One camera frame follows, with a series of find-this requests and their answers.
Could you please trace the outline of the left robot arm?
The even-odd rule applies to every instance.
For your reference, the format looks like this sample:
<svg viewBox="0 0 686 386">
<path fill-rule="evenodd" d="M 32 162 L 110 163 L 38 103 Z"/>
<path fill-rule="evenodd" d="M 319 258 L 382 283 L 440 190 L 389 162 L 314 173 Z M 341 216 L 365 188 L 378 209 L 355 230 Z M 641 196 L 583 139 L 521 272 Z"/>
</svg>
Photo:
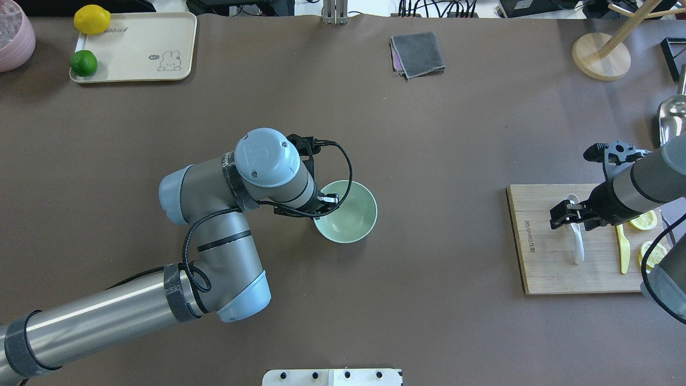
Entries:
<svg viewBox="0 0 686 386">
<path fill-rule="evenodd" d="M 278 215 L 319 218 L 338 210 L 345 198 L 321 193 L 315 181 L 314 156 L 328 146 L 340 144 L 254 129 L 233 151 L 165 176 L 161 207 L 189 226 L 181 261 L 3 326 L 2 385 L 205 314 L 232 323 L 263 310 L 271 293 L 245 213 L 267 205 Z"/>
</svg>

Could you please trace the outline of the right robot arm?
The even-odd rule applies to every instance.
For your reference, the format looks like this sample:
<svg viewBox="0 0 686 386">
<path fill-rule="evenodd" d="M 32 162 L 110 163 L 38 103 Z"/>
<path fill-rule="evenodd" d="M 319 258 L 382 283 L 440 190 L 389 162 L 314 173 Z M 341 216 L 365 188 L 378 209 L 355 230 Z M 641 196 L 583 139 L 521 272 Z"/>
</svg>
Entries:
<svg viewBox="0 0 686 386">
<path fill-rule="evenodd" d="M 685 139 L 679 135 L 656 151 L 644 151 L 623 141 L 595 143 L 583 154 L 603 165 L 605 182 L 587 200 L 563 200 L 550 210 L 550 225 L 558 229 L 583 223 L 587 231 L 619 226 L 685 195 Z M 650 244 L 641 262 L 642 292 L 669 315 L 684 323 L 684 239 L 661 262 L 648 268 L 649 255 L 684 217 L 669 224 Z"/>
</svg>

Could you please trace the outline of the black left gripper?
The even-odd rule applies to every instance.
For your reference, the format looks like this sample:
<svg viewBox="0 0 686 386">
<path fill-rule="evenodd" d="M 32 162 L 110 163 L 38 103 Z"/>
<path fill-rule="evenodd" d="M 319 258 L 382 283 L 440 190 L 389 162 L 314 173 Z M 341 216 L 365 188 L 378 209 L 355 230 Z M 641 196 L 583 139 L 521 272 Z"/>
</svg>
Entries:
<svg viewBox="0 0 686 386">
<path fill-rule="evenodd" d="M 273 213 L 283 217 L 295 218 L 325 217 L 338 210 L 338 207 L 330 207 L 330 205 L 338 205 L 338 203 L 340 203 L 340 196 L 323 195 L 318 188 L 314 188 L 309 200 L 301 207 L 292 208 L 279 203 L 273 208 Z"/>
</svg>

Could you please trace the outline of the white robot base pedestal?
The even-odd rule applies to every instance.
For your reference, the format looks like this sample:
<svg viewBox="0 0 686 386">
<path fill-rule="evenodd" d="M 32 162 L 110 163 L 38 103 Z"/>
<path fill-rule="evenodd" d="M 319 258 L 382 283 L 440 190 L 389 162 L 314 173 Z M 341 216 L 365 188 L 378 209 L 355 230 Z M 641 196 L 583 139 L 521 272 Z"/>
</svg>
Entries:
<svg viewBox="0 0 686 386">
<path fill-rule="evenodd" d="M 272 369 L 262 385 L 404 385 L 404 377 L 401 369 L 389 367 Z"/>
</svg>

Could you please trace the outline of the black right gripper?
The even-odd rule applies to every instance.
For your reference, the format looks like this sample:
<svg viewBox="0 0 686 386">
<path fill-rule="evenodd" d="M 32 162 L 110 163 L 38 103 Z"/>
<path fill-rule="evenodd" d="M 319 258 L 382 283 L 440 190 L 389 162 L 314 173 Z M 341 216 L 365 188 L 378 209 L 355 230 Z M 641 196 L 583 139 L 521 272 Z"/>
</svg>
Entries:
<svg viewBox="0 0 686 386">
<path fill-rule="evenodd" d="M 614 193 L 612 183 L 604 182 L 591 191 L 590 197 L 578 203 L 562 200 L 550 210 L 550 228 L 559 229 L 572 223 L 583 223 L 586 231 L 605 225 L 622 223 L 622 203 Z"/>
</svg>

